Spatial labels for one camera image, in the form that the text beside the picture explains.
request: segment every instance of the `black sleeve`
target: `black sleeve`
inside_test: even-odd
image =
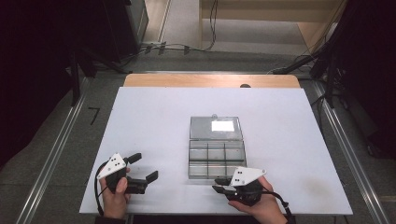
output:
[[[110,217],[96,217],[95,224],[125,224],[125,220]]]

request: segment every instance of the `human hand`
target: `human hand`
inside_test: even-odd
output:
[[[99,180],[104,204],[104,217],[123,219],[126,213],[126,204],[129,202],[131,195],[125,194],[128,187],[128,181],[125,177],[121,178],[116,187],[116,192],[113,194],[110,189],[106,189],[106,179]]]
[[[258,178],[259,182],[268,190],[274,191],[272,185],[264,176]],[[248,213],[256,218],[261,224],[285,224],[286,218],[280,211],[276,198],[270,194],[263,194],[259,202],[253,206],[247,206],[237,201],[229,201],[228,204],[238,211]]]

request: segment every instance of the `clear plastic box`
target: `clear plastic box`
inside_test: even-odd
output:
[[[238,117],[191,117],[189,178],[232,177],[247,166]]]

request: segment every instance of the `metal rail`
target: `metal rail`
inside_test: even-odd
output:
[[[21,213],[17,219],[18,224],[20,223],[30,223],[35,214],[35,210],[37,209],[41,198],[44,195],[44,191],[48,183],[50,182],[50,178],[52,176],[53,171],[55,170],[56,164],[64,150],[64,145],[69,137],[71,130],[73,129],[74,123],[78,117],[78,113],[84,103],[87,89],[90,86],[89,80],[84,77],[82,80],[82,94],[78,99],[76,105],[72,107],[67,115],[66,120],[64,121],[64,125],[61,131],[58,134],[58,137],[53,144],[53,147],[47,157],[46,162],[44,163],[41,172],[32,186],[30,193],[26,199],[26,202],[21,210]]]
[[[317,82],[314,82],[314,88],[318,96],[324,94],[324,88]],[[361,162],[355,154],[355,150],[347,137],[347,133],[341,125],[336,111],[331,109],[326,102],[323,104],[323,106],[326,116],[332,125],[332,130],[334,131],[338,143],[340,144],[340,147],[344,153],[346,162],[348,163],[349,168],[355,177],[358,187],[361,190],[361,195],[363,196],[363,199],[372,215],[373,221],[376,224],[389,224],[389,218],[375,193],[375,189],[373,188],[369,177],[365,173]]]
[[[171,2],[172,2],[172,0],[168,0],[168,2],[166,3],[165,13],[163,14],[163,22],[161,24],[161,30],[160,30],[160,34],[158,36],[158,42],[160,42],[160,43],[163,42],[163,33],[165,31],[166,22],[168,21],[169,8],[171,7]]]

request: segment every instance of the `white table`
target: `white table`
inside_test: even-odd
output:
[[[99,148],[80,213],[97,213],[93,176],[115,152],[141,152],[131,175],[159,178],[144,195],[133,195],[128,212],[170,215],[239,215],[217,194],[213,180],[189,180],[192,116],[239,117],[247,166],[267,170],[275,191],[294,215],[350,215],[304,90],[238,88],[120,88]]]

